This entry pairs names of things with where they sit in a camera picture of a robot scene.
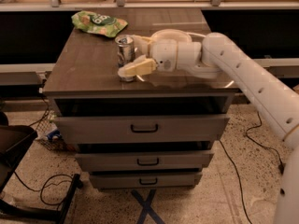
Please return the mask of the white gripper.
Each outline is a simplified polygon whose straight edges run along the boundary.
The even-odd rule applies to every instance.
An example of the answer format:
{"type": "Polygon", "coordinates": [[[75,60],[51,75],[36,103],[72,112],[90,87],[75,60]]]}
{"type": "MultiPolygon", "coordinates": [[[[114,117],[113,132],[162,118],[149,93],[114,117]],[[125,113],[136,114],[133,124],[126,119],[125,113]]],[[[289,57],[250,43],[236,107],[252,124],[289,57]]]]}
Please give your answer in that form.
{"type": "Polygon", "coordinates": [[[173,39],[162,39],[152,43],[152,38],[142,35],[132,35],[135,47],[150,57],[141,55],[131,63],[118,70],[120,77],[134,77],[149,75],[157,70],[172,72],[176,68],[178,43],[173,39]]]}

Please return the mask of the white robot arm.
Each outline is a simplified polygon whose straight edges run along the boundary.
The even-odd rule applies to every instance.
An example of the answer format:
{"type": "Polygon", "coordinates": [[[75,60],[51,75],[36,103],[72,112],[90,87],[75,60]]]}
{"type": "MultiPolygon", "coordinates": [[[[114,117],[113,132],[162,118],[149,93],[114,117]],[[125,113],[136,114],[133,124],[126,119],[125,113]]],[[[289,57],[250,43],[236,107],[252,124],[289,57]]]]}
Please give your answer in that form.
{"type": "Polygon", "coordinates": [[[213,79],[226,73],[262,114],[277,136],[292,148],[282,176],[274,224],[299,222],[299,95],[246,55],[230,38],[210,33],[200,42],[176,31],[169,37],[120,35],[116,43],[122,78],[184,70],[213,79]]]}

